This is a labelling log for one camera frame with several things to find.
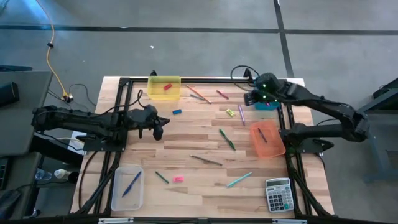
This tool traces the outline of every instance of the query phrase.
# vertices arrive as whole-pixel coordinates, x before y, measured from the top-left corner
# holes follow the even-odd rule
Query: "calculator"
[[[267,180],[266,195],[270,212],[286,212],[294,209],[289,178]]]

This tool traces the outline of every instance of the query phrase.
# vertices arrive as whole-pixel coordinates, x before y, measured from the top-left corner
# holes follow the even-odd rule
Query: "gray concrete floor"
[[[273,0],[41,0],[56,25],[113,27],[196,27],[277,29]],[[397,30],[395,0],[279,0],[286,29]],[[48,24],[30,0],[10,0],[0,25]],[[0,64],[48,70],[46,43],[51,32],[1,30]],[[359,108],[372,92],[397,77],[396,35],[287,35],[294,77],[304,78],[313,93]],[[84,83],[97,100],[104,75],[228,76],[239,64],[286,77],[279,34],[189,32],[56,32],[52,65],[64,85]],[[61,94],[53,80],[51,89]],[[76,101],[94,107],[84,89]],[[46,104],[63,106],[49,96]],[[86,110],[74,104],[74,108]],[[314,122],[327,116],[313,112]],[[55,131],[56,136],[70,135]],[[331,139],[325,153],[326,175],[335,213],[345,218],[398,221],[398,183],[365,184],[376,172],[369,144]],[[49,190],[40,204],[43,215],[63,214]]]

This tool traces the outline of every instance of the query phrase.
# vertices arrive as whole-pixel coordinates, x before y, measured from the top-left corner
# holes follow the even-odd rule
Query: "blue eraser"
[[[182,110],[181,110],[181,109],[178,109],[178,110],[173,111],[173,114],[176,115],[176,114],[179,114],[179,113],[181,113],[181,112],[182,112]]]

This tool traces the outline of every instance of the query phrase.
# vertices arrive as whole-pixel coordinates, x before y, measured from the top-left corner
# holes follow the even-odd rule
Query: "calculator display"
[[[279,181],[272,181],[272,182],[267,182],[267,186],[276,186],[276,185],[285,185],[288,184],[289,181],[288,180],[279,180]]]

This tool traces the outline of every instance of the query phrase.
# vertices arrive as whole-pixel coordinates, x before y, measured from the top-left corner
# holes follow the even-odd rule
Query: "yellow eraser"
[[[231,111],[231,109],[227,109],[226,112],[227,112],[231,117],[233,117],[233,116],[235,115],[235,114],[234,114],[234,111]]]

